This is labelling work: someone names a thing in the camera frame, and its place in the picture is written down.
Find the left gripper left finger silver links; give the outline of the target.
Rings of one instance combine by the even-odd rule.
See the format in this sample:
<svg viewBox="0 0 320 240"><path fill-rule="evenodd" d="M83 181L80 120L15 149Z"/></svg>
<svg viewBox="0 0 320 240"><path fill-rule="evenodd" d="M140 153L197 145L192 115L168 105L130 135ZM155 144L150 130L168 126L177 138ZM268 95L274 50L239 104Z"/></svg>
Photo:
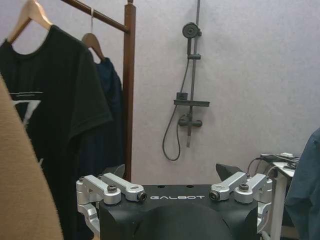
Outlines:
<svg viewBox="0 0 320 240"><path fill-rule="evenodd" d="M136 203L143 203L147 199L142 185L131 183L111 172L98 177L82 176L76 181L77 211L84 216L86 225L96 237L101 235L101 231L94 203L102 201L108 206L115 206L122 201L123 196Z"/></svg>

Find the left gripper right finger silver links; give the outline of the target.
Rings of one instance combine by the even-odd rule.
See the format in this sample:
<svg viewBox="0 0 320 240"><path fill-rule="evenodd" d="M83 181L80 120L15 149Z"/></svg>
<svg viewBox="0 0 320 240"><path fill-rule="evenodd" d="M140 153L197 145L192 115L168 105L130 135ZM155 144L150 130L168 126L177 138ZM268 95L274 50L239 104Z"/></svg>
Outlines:
<svg viewBox="0 0 320 240"><path fill-rule="evenodd" d="M260 235L270 216L272 179L262 173L250 176L236 166L217 163L215 168L221 182L211 185L209 198L214 202L223 202L233 194L235 201L239 204L257 201L257 233Z"/></svg>

